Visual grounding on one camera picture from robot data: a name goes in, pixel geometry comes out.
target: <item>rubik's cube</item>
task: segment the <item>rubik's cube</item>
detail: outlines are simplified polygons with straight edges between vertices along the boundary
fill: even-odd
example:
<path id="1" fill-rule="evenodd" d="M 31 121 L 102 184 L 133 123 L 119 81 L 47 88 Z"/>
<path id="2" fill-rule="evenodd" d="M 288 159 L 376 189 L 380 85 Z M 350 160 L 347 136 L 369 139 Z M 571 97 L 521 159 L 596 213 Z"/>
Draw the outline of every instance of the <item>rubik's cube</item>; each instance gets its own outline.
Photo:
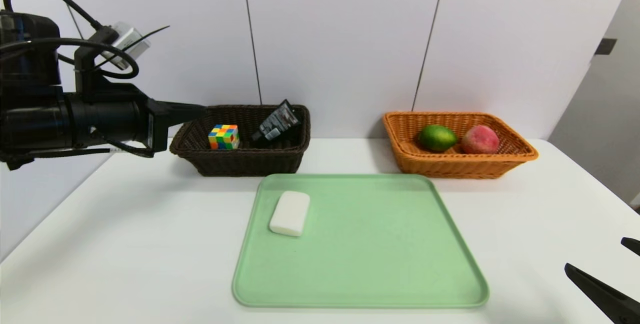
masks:
<path id="1" fill-rule="evenodd" d="M 215 150 L 237 149 L 240 145 L 238 125 L 216 125 L 208 135 L 208 143 Z"/>

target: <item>white soap bar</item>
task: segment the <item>white soap bar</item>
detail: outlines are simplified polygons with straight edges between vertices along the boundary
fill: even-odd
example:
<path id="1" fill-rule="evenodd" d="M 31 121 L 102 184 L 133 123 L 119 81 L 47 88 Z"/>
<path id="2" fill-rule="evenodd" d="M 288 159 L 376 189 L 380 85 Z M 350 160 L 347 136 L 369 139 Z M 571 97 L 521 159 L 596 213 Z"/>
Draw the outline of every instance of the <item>white soap bar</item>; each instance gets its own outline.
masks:
<path id="1" fill-rule="evenodd" d="M 304 192 L 283 192 L 269 222 L 269 229 L 282 235 L 302 235 L 310 201 L 311 198 Z"/>

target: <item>green lime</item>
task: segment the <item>green lime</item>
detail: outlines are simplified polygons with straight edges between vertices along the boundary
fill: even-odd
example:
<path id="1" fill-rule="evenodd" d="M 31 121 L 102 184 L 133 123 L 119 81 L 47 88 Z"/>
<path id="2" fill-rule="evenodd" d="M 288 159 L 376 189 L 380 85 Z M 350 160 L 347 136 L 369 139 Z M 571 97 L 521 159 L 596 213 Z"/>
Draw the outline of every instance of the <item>green lime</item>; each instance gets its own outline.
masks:
<path id="1" fill-rule="evenodd" d="M 446 151 L 458 142 L 455 133 L 442 125 L 425 126 L 418 139 L 425 148 L 433 151 Z"/>

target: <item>red peach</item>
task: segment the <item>red peach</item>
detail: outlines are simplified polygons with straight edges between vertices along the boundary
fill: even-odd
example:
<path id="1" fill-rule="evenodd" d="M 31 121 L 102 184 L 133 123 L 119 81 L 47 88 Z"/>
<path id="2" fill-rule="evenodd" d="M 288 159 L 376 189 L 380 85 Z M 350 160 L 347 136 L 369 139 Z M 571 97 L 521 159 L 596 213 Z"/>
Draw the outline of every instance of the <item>red peach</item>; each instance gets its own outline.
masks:
<path id="1" fill-rule="evenodd" d="M 477 125 L 466 132 L 460 144 L 468 154 L 495 154 L 498 152 L 500 139 L 488 126 Z"/>

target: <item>basket rim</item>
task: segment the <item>basket rim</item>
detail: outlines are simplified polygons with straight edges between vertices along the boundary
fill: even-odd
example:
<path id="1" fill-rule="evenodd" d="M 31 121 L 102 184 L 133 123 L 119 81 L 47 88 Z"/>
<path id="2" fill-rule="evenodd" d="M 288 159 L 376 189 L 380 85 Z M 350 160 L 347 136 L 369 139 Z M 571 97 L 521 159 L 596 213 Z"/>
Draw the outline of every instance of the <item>basket rim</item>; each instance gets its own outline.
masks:
<path id="1" fill-rule="evenodd" d="M 495 120 L 509 130 L 515 137 L 520 139 L 526 148 L 530 151 L 521 154 L 445 154 L 445 153 L 410 153 L 400 146 L 400 141 L 396 135 L 396 131 L 391 125 L 390 120 L 393 116 L 484 116 Z M 382 118 L 384 127 L 391 140 L 391 147 L 394 151 L 404 155 L 405 157 L 418 158 L 424 161 L 455 161 L 455 162 L 526 162 L 538 158 L 538 151 L 516 132 L 512 127 L 507 125 L 505 121 L 498 116 L 488 114 L 486 112 L 462 112 L 462 111 L 391 111 L 384 114 Z"/>
<path id="2" fill-rule="evenodd" d="M 224 108 L 234 108 L 234 109 L 248 109 L 248 110 L 256 110 L 256 109 L 276 109 L 279 105 L 210 105 L 206 107 L 206 109 L 224 109 Z M 192 129 L 192 122 L 185 123 L 178 132 L 176 132 L 175 136 L 171 141 L 171 145 L 169 146 L 169 150 L 174 155 L 178 155 L 179 157 L 185 158 L 190 155 L 198 155 L 201 156 L 203 154 L 210 155 L 214 153 L 215 155 L 223 155 L 223 156 L 237 156 L 237 155 L 295 155 L 299 153 L 304 153 L 309 147 L 309 142 L 311 140 L 311 118 L 309 109 L 305 105 L 291 105 L 294 109 L 302 109 L 305 114 L 304 117 L 306 120 L 302 121 L 302 143 L 300 145 L 292 146 L 290 148 L 285 149 L 261 149 L 261 148 L 250 148 L 250 149 L 242 149 L 237 148 L 235 150 L 215 150 L 212 151 L 210 149 L 190 149 L 183 148 L 180 146 L 178 142 L 182 142 L 183 136 L 189 134 L 189 131 Z"/>

